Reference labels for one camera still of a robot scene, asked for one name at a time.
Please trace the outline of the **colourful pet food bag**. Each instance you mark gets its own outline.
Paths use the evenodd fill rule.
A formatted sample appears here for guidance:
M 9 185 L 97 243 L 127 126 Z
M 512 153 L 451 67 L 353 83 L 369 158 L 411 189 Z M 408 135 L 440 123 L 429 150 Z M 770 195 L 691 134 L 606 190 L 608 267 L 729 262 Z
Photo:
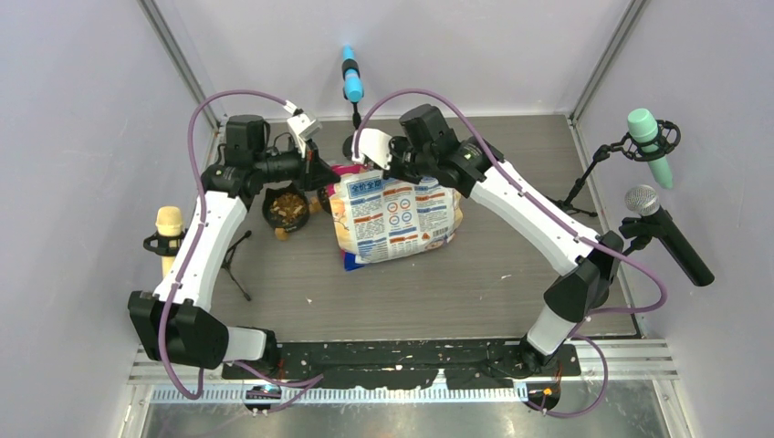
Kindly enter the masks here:
M 462 196 L 436 179 L 384 179 L 358 164 L 333 171 L 340 181 L 326 195 L 346 271 L 426 253 L 455 238 Z

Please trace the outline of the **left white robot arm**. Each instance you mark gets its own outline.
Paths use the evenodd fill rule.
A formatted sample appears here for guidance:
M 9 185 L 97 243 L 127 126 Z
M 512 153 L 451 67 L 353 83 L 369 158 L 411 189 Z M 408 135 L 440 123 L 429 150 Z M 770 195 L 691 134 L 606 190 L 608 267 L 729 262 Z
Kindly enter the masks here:
M 220 130 L 220 157 L 201 175 L 204 194 L 179 247 L 170 248 L 168 237 L 154 237 L 159 243 L 155 253 L 175 260 L 154 291 L 134 291 L 128 301 L 131 322 L 150 359 L 208 370 L 244 360 L 259 378 L 278 370 L 272 331 L 228 327 L 210 308 L 227 248 L 266 184 L 289 182 L 310 192 L 340 179 L 312 140 L 319 121 L 297 111 L 287 124 L 291 145 L 277 151 L 269 144 L 269 126 L 262 117 L 228 118 Z

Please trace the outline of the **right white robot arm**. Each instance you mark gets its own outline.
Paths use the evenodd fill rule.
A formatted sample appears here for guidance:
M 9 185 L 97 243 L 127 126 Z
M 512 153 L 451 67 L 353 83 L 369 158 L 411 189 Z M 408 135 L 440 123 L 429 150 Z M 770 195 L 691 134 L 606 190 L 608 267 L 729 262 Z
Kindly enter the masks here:
M 558 277 L 543 295 L 536 322 L 520 340 L 518 371 L 544 374 L 558 349 L 591 311 L 601 307 L 620 261 L 623 241 L 574 221 L 535 190 L 490 142 L 461 141 L 436 106 L 423 104 L 399 118 L 403 135 L 390 142 L 390 176 L 417 183 L 436 179 L 498 215 L 549 261 Z

